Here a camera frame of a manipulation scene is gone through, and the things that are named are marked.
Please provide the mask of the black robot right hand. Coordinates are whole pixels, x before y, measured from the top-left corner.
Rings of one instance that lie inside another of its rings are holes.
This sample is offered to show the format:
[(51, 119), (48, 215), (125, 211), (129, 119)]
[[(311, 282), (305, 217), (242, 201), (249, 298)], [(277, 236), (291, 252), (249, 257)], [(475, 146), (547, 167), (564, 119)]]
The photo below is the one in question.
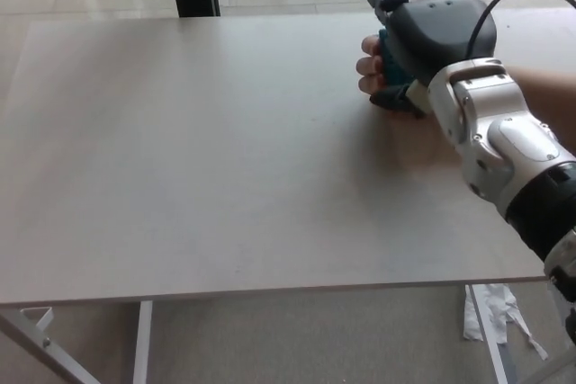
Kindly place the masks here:
[(418, 86), (442, 68), (465, 60), (473, 29), (486, 8), (482, 0), (367, 0), (382, 24), (378, 36), (386, 87), (370, 102), (417, 118), (430, 112)]

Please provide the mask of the bare person's hand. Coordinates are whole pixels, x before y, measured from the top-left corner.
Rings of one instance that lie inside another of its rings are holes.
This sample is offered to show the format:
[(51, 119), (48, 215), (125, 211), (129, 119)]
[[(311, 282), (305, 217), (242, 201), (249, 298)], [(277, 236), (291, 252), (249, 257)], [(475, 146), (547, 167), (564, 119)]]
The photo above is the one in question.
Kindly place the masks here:
[(371, 35), (364, 38), (361, 50), (364, 56), (355, 64), (355, 70), (360, 75), (358, 88), (364, 94), (377, 94), (387, 85), (379, 36)]

